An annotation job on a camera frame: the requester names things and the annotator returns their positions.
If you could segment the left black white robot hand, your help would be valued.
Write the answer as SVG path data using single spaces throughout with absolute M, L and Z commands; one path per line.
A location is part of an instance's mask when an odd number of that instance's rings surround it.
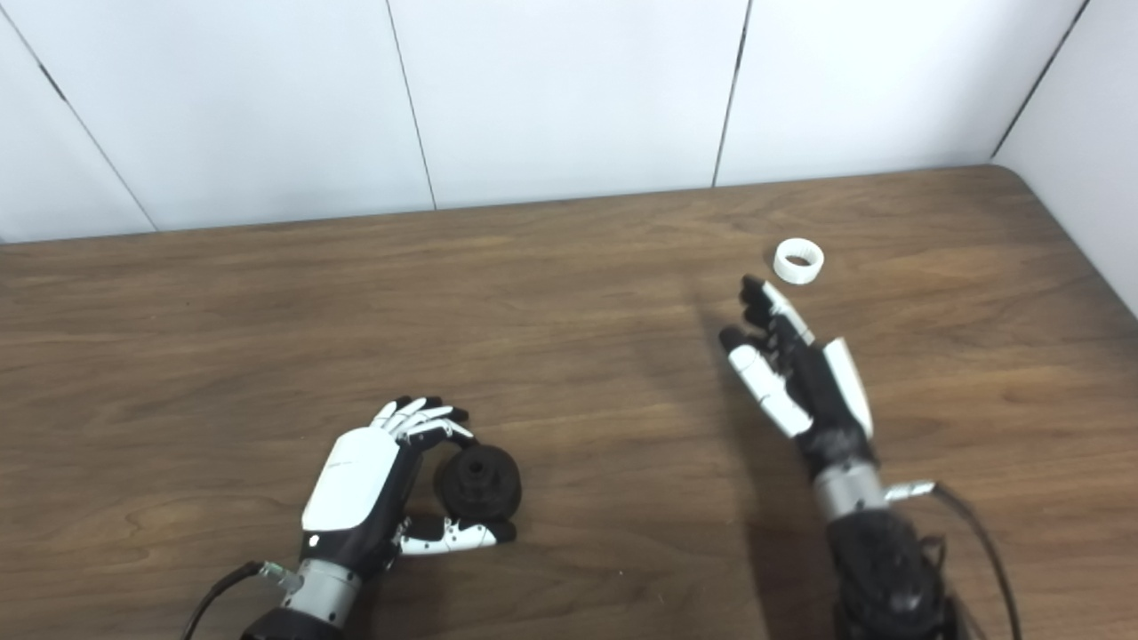
M 523 489 L 516 459 L 483 445 L 468 415 L 442 397 L 401 396 L 366 426 L 333 442 L 300 516 L 300 563 L 337 564 L 357 579 L 390 571 L 399 556 L 452 553 L 517 538 L 511 517 Z M 423 454 L 457 452 L 435 479 L 443 515 L 413 517 L 406 504 Z

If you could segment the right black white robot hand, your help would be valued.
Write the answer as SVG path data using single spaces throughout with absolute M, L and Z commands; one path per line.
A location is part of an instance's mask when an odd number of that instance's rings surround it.
M 869 397 L 846 340 L 816 339 L 780 289 L 753 274 L 741 280 L 739 300 L 745 325 L 723 328 L 720 344 L 810 478 L 846 463 L 877 466 Z

